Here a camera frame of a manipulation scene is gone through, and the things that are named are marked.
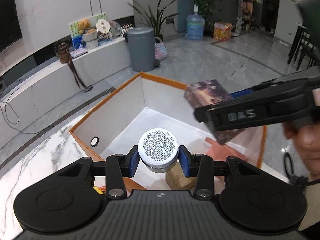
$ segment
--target trash can lid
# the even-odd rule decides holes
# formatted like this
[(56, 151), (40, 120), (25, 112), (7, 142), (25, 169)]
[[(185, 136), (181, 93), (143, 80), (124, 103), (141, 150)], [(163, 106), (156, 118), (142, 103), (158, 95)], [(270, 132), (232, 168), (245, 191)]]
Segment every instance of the trash can lid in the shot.
[(139, 27), (139, 28), (134, 28), (134, 29), (130, 29), (127, 32), (128, 36), (139, 36), (139, 37), (143, 37), (143, 36), (150, 36), (150, 35), (154, 35), (153, 34), (153, 28), (150, 27)]

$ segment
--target water bottle jug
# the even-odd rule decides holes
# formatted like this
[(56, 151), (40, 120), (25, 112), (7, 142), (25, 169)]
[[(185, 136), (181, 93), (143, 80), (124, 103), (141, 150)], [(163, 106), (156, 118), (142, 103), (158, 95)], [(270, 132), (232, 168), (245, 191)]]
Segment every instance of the water bottle jug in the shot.
[(193, 6), (193, 14), (187, 17), (187, 34), (188, 40), (200, 41), (203, 38), (205, 20), (198, 14), (198, 6)]

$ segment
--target white jar lid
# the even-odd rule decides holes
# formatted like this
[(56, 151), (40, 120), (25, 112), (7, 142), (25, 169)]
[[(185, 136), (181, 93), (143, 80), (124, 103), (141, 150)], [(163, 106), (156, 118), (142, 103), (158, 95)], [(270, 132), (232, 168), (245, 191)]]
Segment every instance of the white jar lid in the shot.
[(169, 166), (176, 159), (178, 142), (170, 131), (154, 128), (141, 136), (138, 152), (146, 165), (161, 169)]

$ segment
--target trash can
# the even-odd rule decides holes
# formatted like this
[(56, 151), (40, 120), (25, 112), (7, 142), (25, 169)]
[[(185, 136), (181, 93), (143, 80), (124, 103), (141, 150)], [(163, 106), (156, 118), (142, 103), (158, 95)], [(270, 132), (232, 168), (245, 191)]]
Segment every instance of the trash can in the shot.
[(132, 69), (136, 72), (153, 70), (156, 61), (153, 29), (131, 29), (127, 37)]

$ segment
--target white round jar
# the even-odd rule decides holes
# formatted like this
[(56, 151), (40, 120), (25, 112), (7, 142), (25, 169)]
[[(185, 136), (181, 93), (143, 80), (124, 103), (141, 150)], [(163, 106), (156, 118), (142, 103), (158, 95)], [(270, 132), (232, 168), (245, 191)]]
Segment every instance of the white round jar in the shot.
[(156, 173), (167, 172), (177, 162), (178, 141), (170, 131), (154, 128), (141, 136), (138, 152), (149, 170)]

